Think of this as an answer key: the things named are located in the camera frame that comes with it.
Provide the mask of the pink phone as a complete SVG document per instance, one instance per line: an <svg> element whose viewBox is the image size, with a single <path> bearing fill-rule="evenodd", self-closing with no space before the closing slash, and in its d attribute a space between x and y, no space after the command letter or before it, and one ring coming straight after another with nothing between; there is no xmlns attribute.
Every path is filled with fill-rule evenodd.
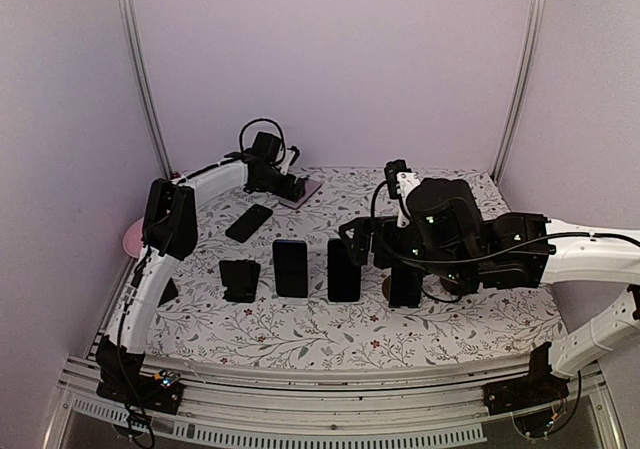
<svg viewBox="0 0 640 449"><path fill-rule="evenodd" d="M322 182L314 179L305 180L305 192L297 201L279 198L278 203L286 208L298 210L322 187Z"/></svg>

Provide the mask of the blue phone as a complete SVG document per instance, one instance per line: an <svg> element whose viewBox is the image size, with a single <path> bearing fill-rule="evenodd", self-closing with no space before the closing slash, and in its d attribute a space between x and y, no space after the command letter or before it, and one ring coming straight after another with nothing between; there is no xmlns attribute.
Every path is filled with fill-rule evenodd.
<svg viewBox="0 0 640 449"><path fill-rule="evenodd" d="M285 298L307 298L309 276L306 242L275 240L272 255L276 294Z"/></svg>
<svg viewBox="0 0 640 449"><path fill-rule="evenodd" d="M332 303L352 303L360 299L361 267L351 261L340 239L327 245L327 292Z"/></svg>

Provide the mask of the dark round base stand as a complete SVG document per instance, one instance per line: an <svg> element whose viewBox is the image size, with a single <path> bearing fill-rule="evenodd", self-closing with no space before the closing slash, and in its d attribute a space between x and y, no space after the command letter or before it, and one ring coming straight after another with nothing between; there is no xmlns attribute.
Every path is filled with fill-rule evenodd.
<svg viewBox="0 0 640 449"><path fill-rule="evenodd" d="M382 293L387 300L390 299L390 295L391 295L391 282L392 282L391 276L387 276L383 280L383 284L382 284Z"/></svg>

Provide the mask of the teal phone dark screen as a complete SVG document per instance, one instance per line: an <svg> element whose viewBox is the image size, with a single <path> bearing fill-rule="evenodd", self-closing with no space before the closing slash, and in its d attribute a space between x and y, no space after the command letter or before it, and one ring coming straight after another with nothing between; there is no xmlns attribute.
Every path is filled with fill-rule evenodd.
<svg viewBox="0 0 640 449"><path fill-rule="evenodd" d="M422 274L411 267L391 270L389 306L391 308L418 308L422 297Z"/></svg>

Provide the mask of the black folding phone stand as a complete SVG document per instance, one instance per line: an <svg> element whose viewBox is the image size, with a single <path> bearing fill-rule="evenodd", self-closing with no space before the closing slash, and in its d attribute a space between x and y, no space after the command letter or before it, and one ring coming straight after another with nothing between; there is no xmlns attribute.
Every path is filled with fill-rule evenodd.
<svg viewBox="0 0 640 449"><path fill-rule="evenodd" d="M222 260L219 262L223 298L232 303L253 303L256 298L261 266L252 260Z"/></svg>

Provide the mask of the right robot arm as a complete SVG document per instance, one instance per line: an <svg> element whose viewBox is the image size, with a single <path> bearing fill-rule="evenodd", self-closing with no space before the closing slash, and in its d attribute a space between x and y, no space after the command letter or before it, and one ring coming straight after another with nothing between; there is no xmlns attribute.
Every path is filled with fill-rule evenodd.
<svg viewBox="0 0 640 449"><path fill-rule="evenodd" d="M462 179L401 172L382 184L397 217L371 208L338 229L352 262L371 253L393 266L439 277L459 296L478 288L537 288L562 282L619 283L622 293L599 314L542 352L543 366L523 376L517 396L537 405L556 378L570 379L591 361L639 333L639 232L572 224L541 214L483 218Z"/></svg>

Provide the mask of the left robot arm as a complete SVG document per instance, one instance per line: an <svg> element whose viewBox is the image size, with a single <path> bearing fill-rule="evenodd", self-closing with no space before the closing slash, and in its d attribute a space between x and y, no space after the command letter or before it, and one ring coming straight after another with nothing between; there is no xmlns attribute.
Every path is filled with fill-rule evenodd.
<svg viewBox="0 0 640 449"><path fill-rule="evenodd" d="M198 208L237 187L298 201L305 183L289 169L299 155L299 149L287 147L281 136L260 132L248 149L173 180L152 183L139 259L96 352L101 381L126 402L138 403L148 395L148 381L139 374L147 332L173 272L197 246Z"/></svg>

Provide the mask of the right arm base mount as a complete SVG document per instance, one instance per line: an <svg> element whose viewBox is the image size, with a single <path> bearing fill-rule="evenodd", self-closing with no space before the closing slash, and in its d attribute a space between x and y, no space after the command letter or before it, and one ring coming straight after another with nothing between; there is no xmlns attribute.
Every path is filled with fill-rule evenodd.
<svg viewBox="0 0 640 449"><path fill-rule="evenodd" d="M566 413L569 380L552 374L551 346L551 342L545 342L531 352L525 375L482 386L483 404L491 416L549 404L549 409L512 419L517 432L530 441L548 439L564 429L574 418L581 402L582 375L578 372L575 402Z"/></svg>

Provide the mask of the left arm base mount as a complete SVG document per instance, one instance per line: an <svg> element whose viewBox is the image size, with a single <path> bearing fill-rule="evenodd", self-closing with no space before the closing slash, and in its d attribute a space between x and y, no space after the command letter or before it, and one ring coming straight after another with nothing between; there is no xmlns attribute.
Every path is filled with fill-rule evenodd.
<svg viewBox="0 0 640 449"><path fill-rule="evenodd" d="M108 336L100 340L96 362L100 369L100 382L96 394L111 401L164 414L176 415L182 402L184 385L172 382L164 385L155 376L143 375L140 370L143 354L130 354L117 346Z"/></svg>

